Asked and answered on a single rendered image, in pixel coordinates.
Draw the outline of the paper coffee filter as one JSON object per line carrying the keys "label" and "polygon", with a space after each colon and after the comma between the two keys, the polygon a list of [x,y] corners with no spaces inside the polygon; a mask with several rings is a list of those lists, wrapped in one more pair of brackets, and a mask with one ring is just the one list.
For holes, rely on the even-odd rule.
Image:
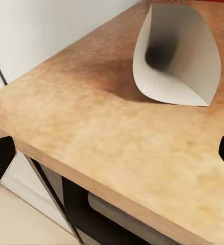
{"label": "paper coffee filter", "polygon": [[153,100],[209,107],[221,60],[202,14],[179,4],[151,4],[135,46],[133,75]]}

